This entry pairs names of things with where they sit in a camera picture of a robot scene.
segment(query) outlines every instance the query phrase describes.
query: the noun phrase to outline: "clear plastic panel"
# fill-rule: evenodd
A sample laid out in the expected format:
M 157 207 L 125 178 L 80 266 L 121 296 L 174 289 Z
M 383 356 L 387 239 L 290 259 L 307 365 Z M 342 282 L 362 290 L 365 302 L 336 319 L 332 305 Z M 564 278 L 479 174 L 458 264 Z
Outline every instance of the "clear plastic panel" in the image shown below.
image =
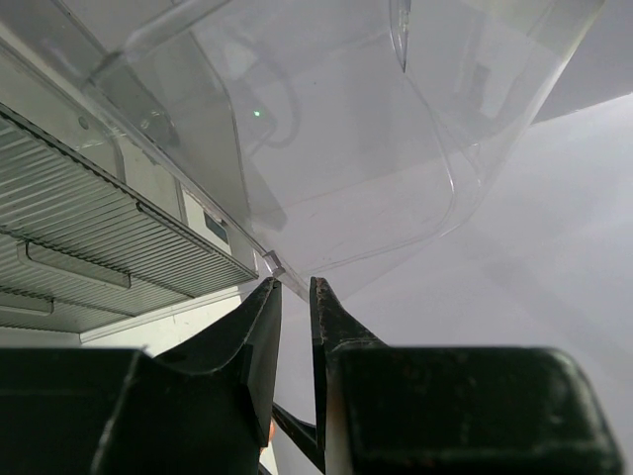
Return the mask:
M 85 91 L 300 295 L 346 297 L 472 215 L 602 3 L 190 0 Z

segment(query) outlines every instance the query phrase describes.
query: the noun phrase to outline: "transparent plastic bin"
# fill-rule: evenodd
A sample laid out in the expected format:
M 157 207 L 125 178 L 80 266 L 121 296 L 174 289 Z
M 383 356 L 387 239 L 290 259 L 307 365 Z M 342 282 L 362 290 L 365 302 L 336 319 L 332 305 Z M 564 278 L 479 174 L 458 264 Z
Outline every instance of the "transparent plastic bin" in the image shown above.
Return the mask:
M 602 4 L 66 0 L 103 49 L 66 73 L 295 292 L 344 298 L 473 214 Z

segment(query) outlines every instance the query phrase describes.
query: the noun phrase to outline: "transparent container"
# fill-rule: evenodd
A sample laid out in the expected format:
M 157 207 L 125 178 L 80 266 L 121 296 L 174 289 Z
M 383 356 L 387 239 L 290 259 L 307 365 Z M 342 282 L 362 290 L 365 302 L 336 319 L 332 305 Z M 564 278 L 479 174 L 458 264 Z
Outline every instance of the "transparent container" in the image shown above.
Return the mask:
M 111 127 L 300 296 L 344 298 L 473 214 L 603 0 L 56 3 Z

